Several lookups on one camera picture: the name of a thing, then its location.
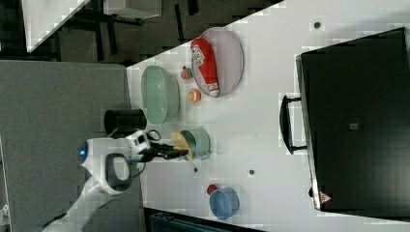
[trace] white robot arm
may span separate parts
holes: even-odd
[[[154,157],[169,160],[187,153],[151,142],[144,130],[126,138],[88,139],[79,147],[78,159],[91,177],[70,209],[45,224],[39,232],[83,231],[92,214],[130,187],[130,162],[148,162]]]

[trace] plate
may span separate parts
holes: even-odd
[[[236,35],[222,27],[213,27],[205,31],[200,38],[208,41],[214,50],[217,62],[217,76],[220,93],[217,98],[232,93],[244,71],[244,52]],[[199,68],[192,61],[192,73],[199,89],[210,96],[205,80]]]

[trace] bowl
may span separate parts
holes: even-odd
[[[180,134],[187,140],[193,159],[206,160],[210,157],[211,141],[204,129],[182,130]]]
[[[142,104],[150,123],[159,125],[178,115],[179,89],[166,69],[149,66],[141,78]]]
[[[231,187],[212,191],[209,197],[209,206],[212,213],[219,219],[228,219],[239,210],[239,198]]]

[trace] green bowl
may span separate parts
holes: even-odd
[[[159,125],[178,115],[177,80],[164,68],[149,66],[141,78],[142,104],[150,123]]]
[[[210,157],[211,140],[204,129],[182,130],[180,134],[187,140],[193,159],[206,160]]]

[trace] white table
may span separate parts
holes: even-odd
[[[321,28],[313,28],[316,21]],[[409,231],[410,224],[403,222],[316,211],[308,197],[306,152],[291,156],[278,126],[282,96],[299,93],[297,55],[400,26],[410,28],[408,0],[286,0],[226,26],[238,35],[244,49],[242,82],[229,96],[202,95],[199,103],[186,100],[187,91],[195,86],[193,80],[179,77],[182,67],[190,64],[190,43],[129,67],[135,108],[142,107],[139,83],[146,66],[162,66],[178,78],[182,96],[178,118],[149,129],[157,128],[169,138],[172,131],[201,126],[212,141],[208,160],[148,163],[141,175],[144,207],[220,221],[212,215],[206,194],[206,187],[217,183],[236,189],[241,201],[238,214],[225,223],[263,231]],[[295,145],[303,145],[302,112],[299,104],[294,107],[293,137]]]
[[[90,0],[21,0],[27,51],[32,52]]]

